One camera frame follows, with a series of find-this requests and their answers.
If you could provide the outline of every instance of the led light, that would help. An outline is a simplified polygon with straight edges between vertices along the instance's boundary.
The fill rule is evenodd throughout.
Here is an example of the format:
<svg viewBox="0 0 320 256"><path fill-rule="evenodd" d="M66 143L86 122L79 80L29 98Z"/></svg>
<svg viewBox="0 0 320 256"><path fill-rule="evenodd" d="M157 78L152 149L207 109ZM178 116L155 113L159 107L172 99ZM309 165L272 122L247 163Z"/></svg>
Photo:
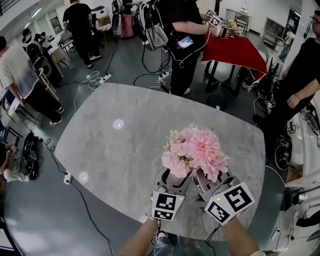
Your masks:
<svg viewBox="0 0 320 256"><path fill-rule="evenodd" d="M30 22L28 22L28 23L24 26L24 28L26 29L27 27L29 27L29 25L30 25Z"/></svg>
<svg viewBox="0 0 320 256"><path fill-rule="evenodd" d="M35 13L31 16L31 18L33 18L34 16L36 16L36 15L40 12L41 9L42 9L42 7L40 7L38 10L36 10Z"/></svg>

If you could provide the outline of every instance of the pink flower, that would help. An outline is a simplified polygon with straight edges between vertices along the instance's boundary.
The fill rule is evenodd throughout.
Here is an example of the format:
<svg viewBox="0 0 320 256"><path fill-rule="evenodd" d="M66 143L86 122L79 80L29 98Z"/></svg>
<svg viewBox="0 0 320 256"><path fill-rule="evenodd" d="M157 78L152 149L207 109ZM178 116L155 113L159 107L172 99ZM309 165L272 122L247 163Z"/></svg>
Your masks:
<svg viewBox="0 0 320 256"><path fill-rule="evenodd" d="M169 168L170 172L177 178L185 178L190 172L190 168L185 162L180 160L179 156L173 152L165 151L161 159L163 166Z"/></svg>
<svg viewBox="0 0 320 256"><path fill-rule="evenodd" d="M211 130L199 130L198 126L191 124L177 134L179 140L171 138L170 151L162 156L163 165L173 174L177 173L179 178L183 178L188 174L189 167L194 170L201 168L209 180L216 182L219 171L228 172L228 157L222 152L219 139ZM192 161L186 166L180 157Z"/></svg>

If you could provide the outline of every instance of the marble table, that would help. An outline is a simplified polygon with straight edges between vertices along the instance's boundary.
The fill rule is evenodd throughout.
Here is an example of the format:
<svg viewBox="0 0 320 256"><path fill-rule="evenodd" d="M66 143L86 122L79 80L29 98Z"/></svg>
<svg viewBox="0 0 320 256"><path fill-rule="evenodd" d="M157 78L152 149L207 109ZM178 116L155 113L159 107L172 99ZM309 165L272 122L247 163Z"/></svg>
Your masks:
<svg viewBox="0 0 320 256"><path fill-rule="evenodd" d="M261 130L201 103L160 91L104 83L79 108L55 150L61 164L91 193L121 213L140 221L150 213L155 175L170 130L189 124L214 128L228 168L245 181L255 204L239 219L248 227L256 212L265 173ZM205 240L218 223L195 201L191 181L174 221L161 229ZM222 240L218 231L213 240Z"/></svg>

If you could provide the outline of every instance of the white wall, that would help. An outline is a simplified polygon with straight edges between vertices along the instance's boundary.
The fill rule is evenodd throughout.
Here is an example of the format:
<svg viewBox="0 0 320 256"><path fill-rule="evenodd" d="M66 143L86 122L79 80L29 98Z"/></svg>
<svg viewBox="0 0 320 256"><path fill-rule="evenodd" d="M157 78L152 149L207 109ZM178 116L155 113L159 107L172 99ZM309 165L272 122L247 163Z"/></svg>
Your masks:
<svg viewBox="0 0 320 256"><path fill-rule="evenodd" d="M248 14L252 16L249 28L261 36L264 34L267 18L285 27L290 8L299 11L295 0L223 0L220 3L219 15L225 17L226 8L240 10L241 7L248 9Z"/></svg>
<svg viewBox="0 0 320 256"><path fill-rule="evenodd" d="M304 33L306 32L308 24L310 22L310 16L314 14L315 10L319 9L319 5L314 0L303 0L300 23L291 50L289 51L289 54L283 65L282 71L286 70L286 68L291 64L291 62L294 60L294 58L300 51L300 47L305 41ZM315 37L315 34L312 32L312 29L310 30L308 36L313 38Z"/></svg>

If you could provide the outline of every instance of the forearm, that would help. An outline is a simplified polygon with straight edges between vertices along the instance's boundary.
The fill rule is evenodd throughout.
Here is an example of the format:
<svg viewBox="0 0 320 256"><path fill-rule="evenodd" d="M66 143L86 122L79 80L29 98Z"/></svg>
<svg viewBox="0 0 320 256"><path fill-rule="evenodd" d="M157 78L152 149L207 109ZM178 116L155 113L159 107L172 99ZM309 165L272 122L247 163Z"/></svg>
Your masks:
<svg viewBox="0 0 320 256"><path fill-rule="evenodd" d="M177 32L184 32L193 35L204 35L207 34L209 30L208 25L196 24L190 21L179 21L172 24Z"/></svg>
<svg viewBox="0 0 320 256"><path fill-rule="evenodd" d="M68 30L68 22L64 21L64 22L62 23L62 25L63 25L63 27L64 27L65 30Z"/></svg>
<svg viewBox="0 0 320 256"><path fill-rule="evenodd" d="M311 95L314 95L319 90L320 90L320 84L317 79L314 79L306 87L298 91L296 95L299 97L300 100L302 100Z"/></svg>
<svg viewBox="0 0 320 256"><path fill-rule="evenodd" d="M7 156L6 156L6 159L5 159L4 163L3 163L3 165L1 165L1 167L0 167L0 174L1 174L1 175L2 175L2 174L4 173L4 171L8 168L9 159L10 159L10 157L7 155Z"/></svg>
<svg viewBox="0 0 320 256"><path fill-rule="evenodd" d="M13 83L10 84L8 88L9 88L10 92L14 95L14 97L16 97L17 99L21 99L19 96L19 93L17 91L17 88L15 87L15 85Z"/></svg>
<svg viewBox="0 0 320 256"><path fill-rule="evenodd" d="M250 256L259 251L254 239L249 236L239 220L234 219L222 226L231 256Z"/></svg>
<svg viewBox="0 0 320 256"><path fill-rule="evenodd" d="M89 22L89 25L92 25L92 14L91 13L88 15L88 22Z"/></svg>
<svg viewBox="0 0 320 256"><path fill-rule="evenodd" d="M158 224L151 219L140 227L133 238L129 240L118 256L145 256L158 228Z"/></svg>
<svg viewBox="0 0 320 256"><path fill-rule="evenodd" d="M201 16L201 20L203 22L209 22L210 21L210 17L204 15L203 13L200 13L200 16Z"/></svg>

